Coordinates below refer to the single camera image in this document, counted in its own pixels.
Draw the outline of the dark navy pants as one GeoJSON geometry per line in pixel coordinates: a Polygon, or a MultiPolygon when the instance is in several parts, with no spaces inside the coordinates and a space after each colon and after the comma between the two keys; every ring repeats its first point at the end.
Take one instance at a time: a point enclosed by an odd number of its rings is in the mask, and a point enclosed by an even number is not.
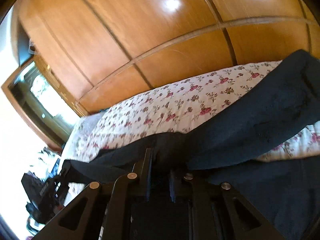
{"type": "Polygon", "coordinates": [[[319,120],[319,59],[285,58],[255,87],[188,133],[150,135],[89,163],[66,160],[85,189],[46,239],[319,239],[319,157],[258,157],[319,120]],[[153,149],[150,198],[132,193],[136,162],[153,149]],[[191,173],[191,199],[174,203],[170,171],[191,173]]]}

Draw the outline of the wooden wardrobe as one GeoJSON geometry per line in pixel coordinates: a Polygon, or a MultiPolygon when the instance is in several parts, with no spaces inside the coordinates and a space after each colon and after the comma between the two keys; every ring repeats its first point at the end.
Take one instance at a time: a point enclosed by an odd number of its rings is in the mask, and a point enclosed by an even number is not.
{"type": "Polygon", "coordinates": [[[78,113],[298,49],[319,56],[306,0],[18,0],[37,62],[78,113]]]}

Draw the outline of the grey patterned pillow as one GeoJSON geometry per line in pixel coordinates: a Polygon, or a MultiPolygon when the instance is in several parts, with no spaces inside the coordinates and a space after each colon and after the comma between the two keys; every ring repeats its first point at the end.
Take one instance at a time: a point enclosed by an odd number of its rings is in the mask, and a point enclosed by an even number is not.
{"type": "Polygon", "coordinates": [[[74,127],[75,137],[88,137],[104,114],[105,112],[99,112],[81,117],[79,123],[74,127]]]}

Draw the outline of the floral bedspread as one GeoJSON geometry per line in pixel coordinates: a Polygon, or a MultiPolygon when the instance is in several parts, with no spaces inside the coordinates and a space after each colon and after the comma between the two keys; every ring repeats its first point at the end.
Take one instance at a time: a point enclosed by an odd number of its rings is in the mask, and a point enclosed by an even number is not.
{"type": "Polygon", "coordinates": [[[161,132],[189,132],[241,98],[277,66],[277,61],[239,65],[135,95],[104,111],[88,137],[76,138],[73,129],[62,158],[89,162],[102,148],[119,148],[161,132]]]}

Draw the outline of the wooden framed window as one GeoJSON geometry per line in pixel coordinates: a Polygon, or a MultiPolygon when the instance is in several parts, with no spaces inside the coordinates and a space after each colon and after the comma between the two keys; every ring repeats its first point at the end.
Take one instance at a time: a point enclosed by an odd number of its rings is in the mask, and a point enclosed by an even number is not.
{"type": "Polygon", "coordinates": [[[40,61],[31,57],[3,83],[1,89],[23,121],[49,148],[62,152],[80,116],[65,102],[44,75],[40,61]]]}

